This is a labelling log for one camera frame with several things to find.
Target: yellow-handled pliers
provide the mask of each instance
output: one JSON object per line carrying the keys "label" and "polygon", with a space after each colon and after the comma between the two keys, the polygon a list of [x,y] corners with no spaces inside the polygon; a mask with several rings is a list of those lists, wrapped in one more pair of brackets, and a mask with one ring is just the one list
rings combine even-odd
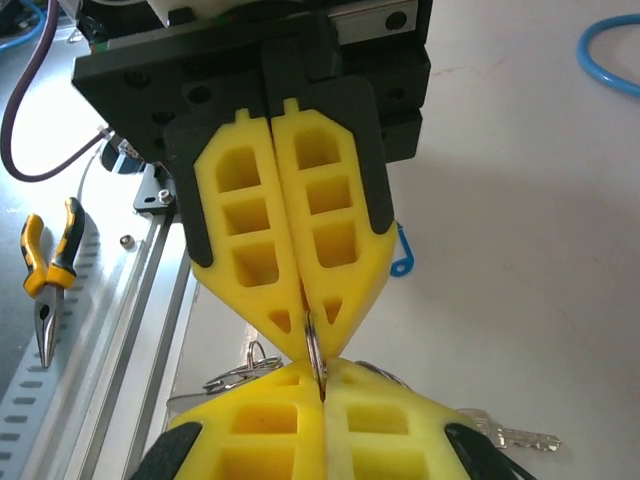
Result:
{"label": "yellow-handled pliers", "polygon": [[73,269],[78,247],[84,233],[84,209],[76,198],[65,200],[67,224],[58,243],[53,260],[47,265],[40,249],[40,235],[44,228],[42,218],[32,213],[27,217],[20,235],[20,248],[27,264],[27,278],[23,287],[36,300],[34,324],[40,362],[44,368],[51,365],[58,336],[59,316],[64,310],[64,291],[76,279]]}

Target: silver key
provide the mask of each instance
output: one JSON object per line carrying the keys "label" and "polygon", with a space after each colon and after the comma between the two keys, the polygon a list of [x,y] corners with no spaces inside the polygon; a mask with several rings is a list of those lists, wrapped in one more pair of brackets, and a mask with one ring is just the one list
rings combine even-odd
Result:
{"label": "silver key", "polygon": [[555,452],[562,444],[560,439],[555,435],[504,428],[484,410],[461,408],[458,411],[470,417],[478,429],[489,437],[489,440],[491,440],[491,443],[493,443],[496,448],[507,448],[510,445],[518,445],[520,447],[533,447],[538,450]]}

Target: blue plastic clip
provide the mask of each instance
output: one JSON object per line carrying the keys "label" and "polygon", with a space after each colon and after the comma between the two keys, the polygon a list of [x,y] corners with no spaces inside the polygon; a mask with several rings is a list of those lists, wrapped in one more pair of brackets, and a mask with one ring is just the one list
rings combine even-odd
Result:
{"label": "blue plastic clip", "polygon": [[409,241],[404,234],[404,228],[402,228],[402,225],[400,225],[399,222],[396,223],[398,223],[398,237],[400,238],[400,243],[402,244],[405,256],[391,264],[391,276],[404,277],[407,273],[413,270],[413,265],[415,264],[416,259],[413,256],[411,247],[409,246]]}

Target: yellow foam pad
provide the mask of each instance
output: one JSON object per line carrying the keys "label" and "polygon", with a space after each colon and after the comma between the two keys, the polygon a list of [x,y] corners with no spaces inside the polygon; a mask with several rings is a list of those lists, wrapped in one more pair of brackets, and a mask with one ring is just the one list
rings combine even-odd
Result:
{"label": "yellow foam pad", "polygon": [[325,480],[322,402],[308,364],[288,365],[176,417],[202,430],[176,480]]}
{"label": "yellow foam pad", "polygon": [[444,430],[468,417],[347,360],[327,368],[328,479],[469,479]]}
{"label": "yellow foam pad", "polygon": [[291,359],[307,358],[300,280],[265,118],[239,111],[194,165],[214,262],[195,277]]}
{"label": "yellow foam pad", "polygon": [[272,119],[278,171],[306,301],[324,359],[338,356],[380,294],[395,224],[371,229],[353,134],[285,102]]}

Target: bolt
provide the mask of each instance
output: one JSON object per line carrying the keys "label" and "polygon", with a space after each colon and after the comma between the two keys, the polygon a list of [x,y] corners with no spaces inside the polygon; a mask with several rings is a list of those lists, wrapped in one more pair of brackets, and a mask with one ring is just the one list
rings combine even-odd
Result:
{"label": "bolt", "polygon": [[133,248],[135,244],[135,239],[129,234],[120,237],[120,245],[122,245],[127,250]]}
{"label": "bolt", "polygon": [[163,188],[158,192],[158,200],[163,205],[169,205],[171,202],[173,202],[173,193],[171,193],[169,189]]}

